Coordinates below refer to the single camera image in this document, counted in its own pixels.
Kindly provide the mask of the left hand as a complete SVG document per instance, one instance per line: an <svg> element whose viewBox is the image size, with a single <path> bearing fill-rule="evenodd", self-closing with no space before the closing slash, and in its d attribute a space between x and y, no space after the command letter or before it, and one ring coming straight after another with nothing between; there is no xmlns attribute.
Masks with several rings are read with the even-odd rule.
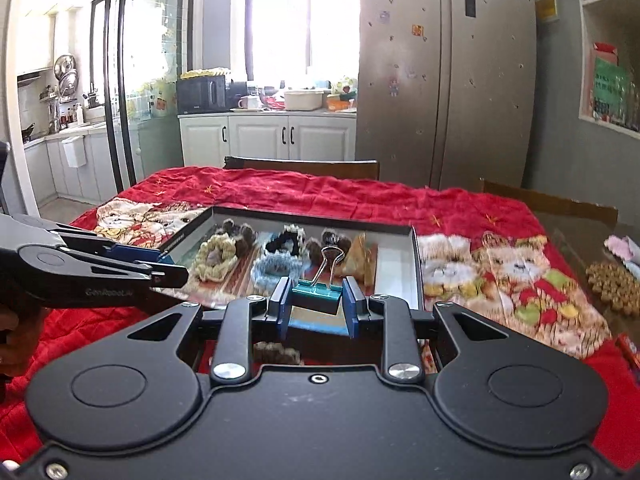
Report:
<svg viewBox="0 0 640 480"><path fill-rule="evenodd" d="M1 331L6 332L6 342L1 345L1 374L8 377L23 376L29 360L34 355L44 320L50 310L38 308L34 314L20 320L18 315L6 307L1 308Z"/></svg>

